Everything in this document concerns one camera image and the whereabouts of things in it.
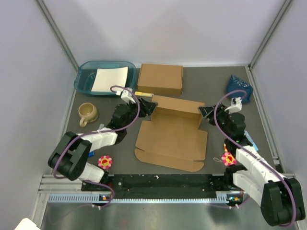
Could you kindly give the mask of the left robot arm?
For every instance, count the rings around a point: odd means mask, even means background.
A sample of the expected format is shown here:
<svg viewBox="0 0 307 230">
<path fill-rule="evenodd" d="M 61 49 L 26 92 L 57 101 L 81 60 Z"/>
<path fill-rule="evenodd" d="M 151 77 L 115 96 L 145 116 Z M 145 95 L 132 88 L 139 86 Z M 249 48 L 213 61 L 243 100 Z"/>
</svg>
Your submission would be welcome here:
<svg viewBox="0 0 307 230">
<path fill-rule="evenodd" d="M 89 153 L 106 146 L 119 144 L 137 118 L 150 116 L 157 102 L 138 98 L 136 103 L 122 103 L 115 107 L 106 127 L 87 134 L 66 132 L 48 159 L 48 166 L 71 181 L 91 181 L 98 190 L 107 188 L 109 179 L 104 169 L 87 162 Z"/>
</svg>

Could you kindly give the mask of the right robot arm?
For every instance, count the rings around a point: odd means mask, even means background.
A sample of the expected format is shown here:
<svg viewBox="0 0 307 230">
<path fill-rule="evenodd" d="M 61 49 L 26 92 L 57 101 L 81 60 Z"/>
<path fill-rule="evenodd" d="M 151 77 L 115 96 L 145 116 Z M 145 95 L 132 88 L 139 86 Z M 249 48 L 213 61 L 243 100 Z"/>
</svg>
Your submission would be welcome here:
<svg viewBox="0 0 307 230">
<path fill-rule="evenodd" d="M 299 181 L 285 177 L 258 154 L 246 136 L 245 117 L 223 104 L 199 107 L 199 111 L 204 119 L 225 134 L 223 159 L 228 156 L 235 159 L 226 164 L 225 186 L 231 190 L 237 187 L 244 190 L 259 205 L 271 226 L 304 220 L 306 212 Z"/>
</svg>

